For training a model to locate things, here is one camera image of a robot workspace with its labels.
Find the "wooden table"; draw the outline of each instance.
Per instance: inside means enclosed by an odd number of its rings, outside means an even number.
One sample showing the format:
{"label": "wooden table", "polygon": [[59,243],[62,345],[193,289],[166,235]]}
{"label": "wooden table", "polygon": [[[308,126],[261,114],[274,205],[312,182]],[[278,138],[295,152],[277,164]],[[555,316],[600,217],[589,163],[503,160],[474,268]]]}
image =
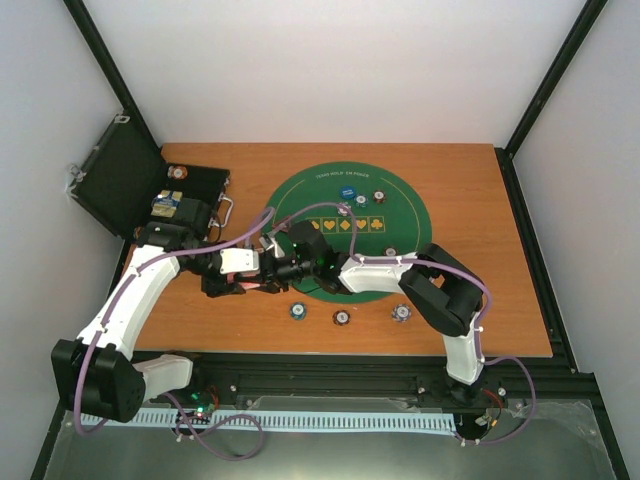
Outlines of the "wooden table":
{"label": "wooden table", "polygon": [[[488,285],[494,307],[484,323],[487,355],[551,356],[507,194],[491,145],[476,144],[167,144],[170,162],[231,170],[236,202],[223,238],[246,231],[272,192],[294,173],[319,163],[349,160],[393,171],[420,194],[433,241]],[[304,301],[307,318],[289,306]],[[442,355],[442,337],[419,318],[396,323],[390,312],[406,297],[391,295],[347,306],[352,321],[332,323],[338,304],[290,291],[207,298],[200,279],[182,274],[163,292],[137,348],[216,352]]]}

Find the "white poker chip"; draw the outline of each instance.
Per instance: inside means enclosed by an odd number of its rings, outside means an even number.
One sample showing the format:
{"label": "white poker chip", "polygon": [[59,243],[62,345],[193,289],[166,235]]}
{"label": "white poker chip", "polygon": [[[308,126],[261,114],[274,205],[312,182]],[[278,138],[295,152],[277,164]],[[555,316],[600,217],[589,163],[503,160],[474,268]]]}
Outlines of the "white poker chip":
{"label": "white poker chip", "polygon": [[409,305],[405,305],[404,303],[397,305],[391,313],[391,317],[397,322],[406,322],[409,320],[410,316],[411,308],[409,308]]}
{"label": "white poker chip", "polygon": [[365,207],[367,205],[367,197],[364,195],[358,195],[356,197],[356,205],[359,207]]}
{"label": "white poker chip", "polygon": [[349,207],[348,203],[341,203],[340,205],[343,205],[342,207],[338,207],[338,214],[346,217],[347,215],[349,215],[349,210],[347,210],[347,208],[344,207]]}

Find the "white wall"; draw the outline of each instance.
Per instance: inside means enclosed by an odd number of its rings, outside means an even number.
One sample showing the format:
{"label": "white wall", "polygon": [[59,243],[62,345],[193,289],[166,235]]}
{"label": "white wall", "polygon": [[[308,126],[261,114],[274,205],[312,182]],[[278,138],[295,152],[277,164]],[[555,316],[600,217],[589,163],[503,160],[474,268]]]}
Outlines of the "white wall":
{"label": "white wall", "polygon": [[504,145],[584,0],[87,0],[160,142]]}
{"label": "white wall", "polygon": [[581,370],[640,478],[640,3],[609,2],[516,156]]}
{"label": "white wall", "polygon": [[57,403],[49,355],[105,299],[121,243],[64,193],[118,104],[62,1],[0,6],[0,478],[28,478]]}

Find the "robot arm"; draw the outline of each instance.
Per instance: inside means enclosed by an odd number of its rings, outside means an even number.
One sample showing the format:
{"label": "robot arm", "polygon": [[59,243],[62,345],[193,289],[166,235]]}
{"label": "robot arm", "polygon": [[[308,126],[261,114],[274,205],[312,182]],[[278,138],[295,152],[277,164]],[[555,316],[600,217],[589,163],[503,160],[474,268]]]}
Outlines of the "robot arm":
{"label": "robot arm", "polygon": [[[404,293],[427,322],[443,334],[449,376],[471,385],[480,375],[482,362],[473,336],[482,292],[455,275],[445,274],[443,283],[437,286],[434,280],[439,273],[409,263],[430,259],[467,271],[436,245],[396,257],[394,264],[389,264],[389,257],[356,261],[346,253],[334,252],[310,222],[302,221],[287,232],[294,245],[291,255],[284,254],[274,237],[266,236],[261,240],[262,251],[227,248],[195,257],[169,257],[138,272],[138,267],[166,251],[206,245],[203,240],[185,236],[182,230],[176,233],[168,229],[171,238],[166,237],[166,231],[154,224],[147,226],[147,234],[140,237],[142,246],[135,249],[122,280],[98,315],[75,341],[60,340],[54,348],[56,384],[66,408],[72,408],[80,365],[96,332],[101,334],[85,379],[83,413],[127,422],[144,401],[190,383],[193,364],[185,357],[162,355],[135,365],[130,362],[155,302],[182,270],[201,275],[202,290],[210,297],[241,294],[248,289],[278,293],[309,276],[334,294]],[[110,320],[103,325],[109,309]]]}

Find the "green felt circle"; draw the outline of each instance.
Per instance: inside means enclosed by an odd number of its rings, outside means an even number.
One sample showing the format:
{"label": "green felt circle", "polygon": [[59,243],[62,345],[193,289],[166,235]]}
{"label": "green felt circle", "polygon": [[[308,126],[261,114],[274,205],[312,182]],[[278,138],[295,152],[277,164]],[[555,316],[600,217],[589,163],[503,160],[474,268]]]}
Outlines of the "green felt circle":
{"label": "green felt circle", "polygon": [[[358,195],[366,195],[366,207],[357,207],[355,199],[344,200],[340,189],[354,187]],[[386,201],[378,204],[373,192],[383,190]],[[359,221],[366,225],[358,231],[356,252],[365,255],[384,255],[386,247],[395,247],[398,254],[418,250],[431,241],[431,220],[420,196],[407,182],[380,167],[357,162],[332,162],[307,168],[290,177],[273,193],[268,205],[276,209],[275,221],[318,202],[348,202]],[[320,207],[307,212],[298,219],[315,222],[334,250],[348,251],[351,242],[349,217],[341,217],[333,207]],[[272,229],[269,225],[263,230]],[[283,233],[278,234],[278,243],[286,253],[293,247]],[[318,288],[308,278],[294,287],[310,297],[333,303],[364,303],[388,296],[388,293],[364,292],[354,295],[332,295]]]}

